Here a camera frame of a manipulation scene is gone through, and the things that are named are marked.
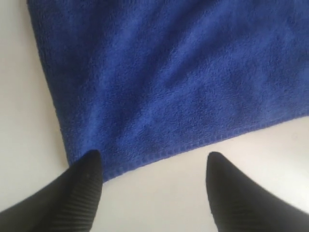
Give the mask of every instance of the microfiber towel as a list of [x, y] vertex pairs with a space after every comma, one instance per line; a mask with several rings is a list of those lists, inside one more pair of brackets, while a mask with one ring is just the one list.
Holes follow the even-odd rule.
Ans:
[[308, 0], [28, 0], [69, 163], [104, 180], [309, 114]]

